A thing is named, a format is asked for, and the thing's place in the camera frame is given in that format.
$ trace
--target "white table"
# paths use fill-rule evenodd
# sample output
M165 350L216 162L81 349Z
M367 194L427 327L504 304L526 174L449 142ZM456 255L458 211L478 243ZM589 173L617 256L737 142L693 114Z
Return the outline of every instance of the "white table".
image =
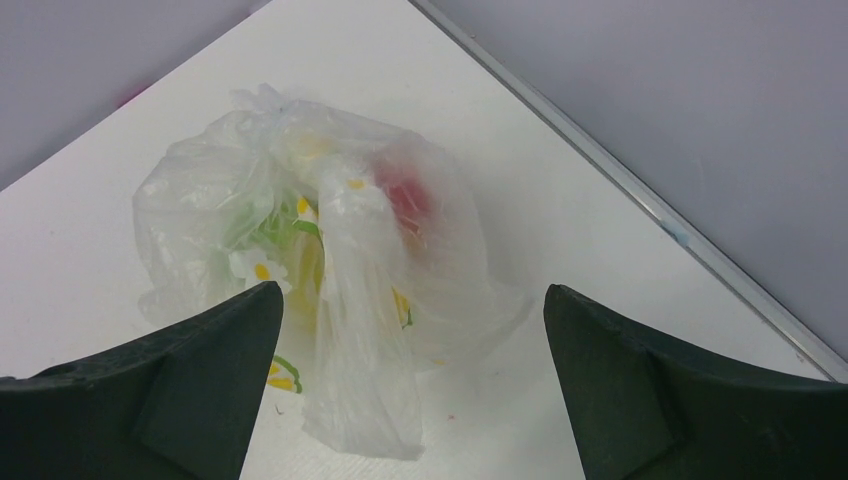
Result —
M718 353L822 378L403 0L276 0L0 192L0 374L32 375L153 330L136 308L150 284L131 195L169 144L231 109L231 89L262 82L455 153L500 278L539 298L565 283ZM583 478L540 312L476 380L422 378L418 462L334 453L300 431L301 397L268 389L243 478Z

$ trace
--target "white flower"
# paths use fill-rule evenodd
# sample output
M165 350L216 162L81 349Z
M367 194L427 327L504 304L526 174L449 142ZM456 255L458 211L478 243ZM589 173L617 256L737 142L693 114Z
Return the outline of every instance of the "white flower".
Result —
M230 270L236 278L244 279L245 289L271 280L277 282L283 293L291 292L292 286L286 281L289 274L286 267L269 260L268 255L258 248L232 252Z

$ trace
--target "plastic bag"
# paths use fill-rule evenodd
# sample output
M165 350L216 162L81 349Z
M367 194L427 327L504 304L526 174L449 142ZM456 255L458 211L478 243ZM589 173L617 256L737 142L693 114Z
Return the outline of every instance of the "plastic bag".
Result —
M415 459L415 373L485 354L528 302L489 278L455 161L410 131L268 86L172 145L134 197L170 324L265 280L285 294L268 383L306 396L304 430L332 448Z

